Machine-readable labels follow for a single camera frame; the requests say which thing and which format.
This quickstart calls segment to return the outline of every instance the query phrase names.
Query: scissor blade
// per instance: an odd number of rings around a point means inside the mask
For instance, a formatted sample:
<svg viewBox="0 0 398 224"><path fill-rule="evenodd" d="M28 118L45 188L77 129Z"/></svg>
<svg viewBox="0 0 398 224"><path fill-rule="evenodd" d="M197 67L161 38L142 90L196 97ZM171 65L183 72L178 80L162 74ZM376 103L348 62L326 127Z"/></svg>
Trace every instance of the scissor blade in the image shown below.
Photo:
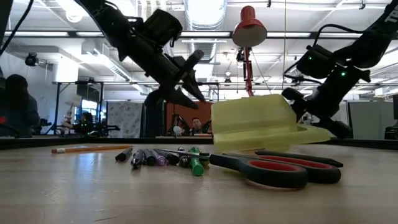
<svg viewBox="0 0 398 224"><path fill-rule="evenodd" d="M190 156L190 157L195 157L195 158L199 158L199 159L209 159L210 158L210 156L201 156L201 155L199 155L199 153L195 153L195 152L182 152L182 151L174 151L174 150L169 150L169 149L158 149L158 150L165 151L165 152L177 153L178 155Z"/></svg>

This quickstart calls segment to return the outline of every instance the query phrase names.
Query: yellow object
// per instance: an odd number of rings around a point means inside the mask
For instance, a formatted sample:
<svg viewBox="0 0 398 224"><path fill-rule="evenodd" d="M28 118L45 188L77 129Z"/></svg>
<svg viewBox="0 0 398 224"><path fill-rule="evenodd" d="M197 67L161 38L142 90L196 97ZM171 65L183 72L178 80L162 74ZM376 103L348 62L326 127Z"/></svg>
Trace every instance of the yellow object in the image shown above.
<svg viewBox="0 0 398 224"><path fill-rule="evenodd" d="M297 124L296 114L282 95L217 102L211 106L211 125L219 152L286 151L293 144L330 139L323 128Z"/></svg>

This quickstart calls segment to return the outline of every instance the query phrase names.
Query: ceiling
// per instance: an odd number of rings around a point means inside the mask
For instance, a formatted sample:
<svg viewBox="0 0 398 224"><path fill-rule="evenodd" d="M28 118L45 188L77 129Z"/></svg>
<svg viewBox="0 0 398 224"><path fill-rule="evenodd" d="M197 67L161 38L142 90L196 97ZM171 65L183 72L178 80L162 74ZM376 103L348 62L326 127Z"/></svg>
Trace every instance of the ceiling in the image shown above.
<svg viewBox="0 0 398 224"><path fill-rule="evenodd" d="M72 0L62 0L63 2L73 3ZM200 1L203 10L210 5L220 2L220 0L186 0ZM14 0L12 12L9 20L9 30L12 30L19 18L26 9L28 0ZM152 13L151 6L154 8L165 6L171 15L175 16L187 30L187 23L184 12L183 0L111 0L127 16L149 17ZM314 32L322 25L334 23L356 30L363 30L372 24L382 13L386 4L390 0L364 0L366 7L360 10L361 0L272 0L271 7L267 7L267 1L247 1L247 0L227 0L226 13L220 30L231 31L240 21L240 10L246 5L251 5L256 10L256 17L265 25L269 32ZM70 20L68 8L73 5L61 4L60 0L36 0L34 7L27 16L19 30L77 30L77 31L97 31L98 28L92 19L83 16L78 22ZM77 14L78 8L72 10ZM325 29L326 32L337 32L335 29ZM211 65L200 64L197 70L197 78L208 82L223 82L226 73L230 73L232 82L243 82L242 66L236 62L235 46L231 39L225 39L225 43L218 44L215 60ZM346 39L322 39L318 44L324 48L334 51L345 47L354 40ZM109 44L105 39L49 39L49 38L15 38L14 45L20 46L57 46L60 49L72 54L81 64L79 76L94 77L96 80L107 82L121 81L103 63L93 59L90 55L81 50L82 43L90 43L97 47ZM252 67L255 82L267 81L270 83L282 83L283 71L298 60L305 52L306 46L312 44L311 39L267 39L262 44L253 47ZM174 55L182 55L185 58L189 55L189 45L179 40L172 49ZM398 40L393 40L389 46L389 54L375 67L372 72L392 65L397 62ZM144 76L142 69L131 59L127 58L123 62L118 62L118 51L110 47L109 57L128 74L137 81L151 82L150 78ZM373 76L373 82L391 82L398 72L394 70L388 73L381 73ZM117 85L107 87L110 90L134 90L134 87L121 87ZM280 86L271 86L273 89L280 89ZM375 87L361 87L364 90L373 90Z"/></svg>

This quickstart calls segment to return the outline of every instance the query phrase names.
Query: scissors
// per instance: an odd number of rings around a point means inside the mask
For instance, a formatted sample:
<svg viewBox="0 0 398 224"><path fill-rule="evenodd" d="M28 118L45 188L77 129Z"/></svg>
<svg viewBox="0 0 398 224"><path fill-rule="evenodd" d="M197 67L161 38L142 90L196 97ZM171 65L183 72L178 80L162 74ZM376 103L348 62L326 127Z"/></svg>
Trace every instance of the scissors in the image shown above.
<svg viewBox="0 0 398 224"><path fill-rule="evenodd" d="M341 178L341 172L337 167L303 159L282 156L238 154L202 156L192 152L176 153L208 159L210 164L236 170L248 180L271 187L302 189L308 182L335 184Z"/></svg>

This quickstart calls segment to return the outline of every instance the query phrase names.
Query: black robotic arm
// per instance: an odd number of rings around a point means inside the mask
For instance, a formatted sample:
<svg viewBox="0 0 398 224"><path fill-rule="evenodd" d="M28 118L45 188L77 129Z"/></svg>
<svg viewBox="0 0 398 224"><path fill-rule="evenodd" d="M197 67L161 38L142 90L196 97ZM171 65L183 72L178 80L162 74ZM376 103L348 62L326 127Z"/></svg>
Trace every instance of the black robotic arm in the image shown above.
<svg viewBox="0 0 398 224"><path fill-rule="evenodd" d="M118 49L120 61L127 56L160 84L158 90L150 93L145 101L147 106L163 99L170 103L197 109L198 106L175 85L183 81L182 87L200 101L205 98L196 82L193 67L203 56L196 50L185 61L183 57L170 57L163 54L162 48L170 40L173 46L182 32L181 23L171 14L156 10L145 22L141 18L134 21L122 14L106 0L75 0L95 21L109 43Z"/></svg>
<svg viewBox="0 0 398 224"><path fill-rule="evenodd" d="M326 27L336 27L362 35L351 45L330 52L317 45L320 32ZM339 110L339 103L359 79L371 81L370 71L363 69L379 63L397 30L398 0L387 5L383 15L365 31L359 32L334 24L323 26L314 44L307 47L308 51L296 64L297 70L302 74L317 79L326 78L325 82L308 100L293 88L286 88L282 92L285 98L294 101L291 107L297 115L297 121L305 112L309 112L320 119L320 127L328 129L336 137L352 138L351 127L340 121L333 121L331 117Z"/></svg>

